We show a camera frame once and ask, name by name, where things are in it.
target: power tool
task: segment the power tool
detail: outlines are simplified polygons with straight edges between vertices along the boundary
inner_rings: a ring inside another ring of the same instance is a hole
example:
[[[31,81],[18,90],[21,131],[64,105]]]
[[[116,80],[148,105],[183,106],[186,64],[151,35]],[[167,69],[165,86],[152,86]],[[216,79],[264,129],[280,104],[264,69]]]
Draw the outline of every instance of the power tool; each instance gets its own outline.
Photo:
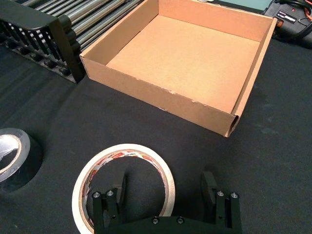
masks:
[[[312,0],[273,0],[264,15],[278,19],[273,38],[312,49]]]

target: screw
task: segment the screw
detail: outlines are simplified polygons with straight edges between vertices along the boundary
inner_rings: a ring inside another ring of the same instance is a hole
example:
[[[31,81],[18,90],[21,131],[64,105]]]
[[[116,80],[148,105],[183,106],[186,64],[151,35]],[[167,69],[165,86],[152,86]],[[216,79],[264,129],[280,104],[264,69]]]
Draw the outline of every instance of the screw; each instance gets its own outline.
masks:
[[[94,197],[94,198],[97,198],[97,197],[99,197],[99,196],[100,196],[99,192],[95,192],[95,193],[93,194],[93,197]]]
[[[223,193],[222,191],[217,192],[217,194],[218,194],[219,196],[224,196],[224,193]]]
[[[159,223],[159,218],[154,217],[153,220],[152,220],[152,223],[153,223],[153,224]]]
[[[231,193],[231,197],[238,198],[238,195],[237,195],[237,193]]]
[[[108,191],[106,195],[108,196],[112,196],[114,194],[114,192],[112,190]]]
[[[182,217],[179,217],[179,218],[176,219],[176,222],[178,224],[182,224],[182,223],[184,223],[184,219]]]

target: black table surface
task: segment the black table surface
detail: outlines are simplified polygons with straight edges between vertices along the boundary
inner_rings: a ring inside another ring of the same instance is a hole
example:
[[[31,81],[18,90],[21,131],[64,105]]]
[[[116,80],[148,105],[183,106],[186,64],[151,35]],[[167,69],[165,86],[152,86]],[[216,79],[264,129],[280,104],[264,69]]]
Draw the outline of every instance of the black table surface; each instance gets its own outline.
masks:
[[[200,175],[240,194],[244,233],[311,233],[311,51],[273,40],[237,129],[224,138],[85,78],[78,85],[0,47],[0,128],[33,136],[44,150],[37,175],[0,195],[0,233],[78,233],[72,191],[84,165],[122,143],[156,151],[175,179],[173,215],[203,218]],[[156,215],[164,189],[141,159],[96,175],[109,188],[126,170],[125,221]]]

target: open cardboard box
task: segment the open cardboard box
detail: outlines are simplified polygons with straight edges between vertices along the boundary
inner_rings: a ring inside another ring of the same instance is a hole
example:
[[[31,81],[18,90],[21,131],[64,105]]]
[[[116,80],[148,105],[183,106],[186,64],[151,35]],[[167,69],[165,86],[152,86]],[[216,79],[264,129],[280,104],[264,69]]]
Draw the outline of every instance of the open cardboard box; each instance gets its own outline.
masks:
[[[81,59],[90,79],[228,137],[275,25],[196,0],[145,0]]]

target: masking tape roll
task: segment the masking tape roll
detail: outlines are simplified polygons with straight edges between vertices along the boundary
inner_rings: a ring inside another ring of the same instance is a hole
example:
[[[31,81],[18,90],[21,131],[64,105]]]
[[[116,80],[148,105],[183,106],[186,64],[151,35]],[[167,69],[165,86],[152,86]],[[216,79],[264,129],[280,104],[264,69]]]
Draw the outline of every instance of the masking tape roll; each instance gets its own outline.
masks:
[[[86,204],[90,183],[98,170],[106,163],[121,157],[137,157],[151,163],[161,175],[165,187],[165,202],[159,216],[170,216],[175,204],[175,183],[165,161],[153,150],[135,144],[121,144],[110,147],[94,156],[82,169],[73,191],[72,211],[76,226],[81,234],[93,234],[93,223]]]
[[[16,128],[0,130],[0,193],[25,185],[41,163],[41,148],[26,132]]]

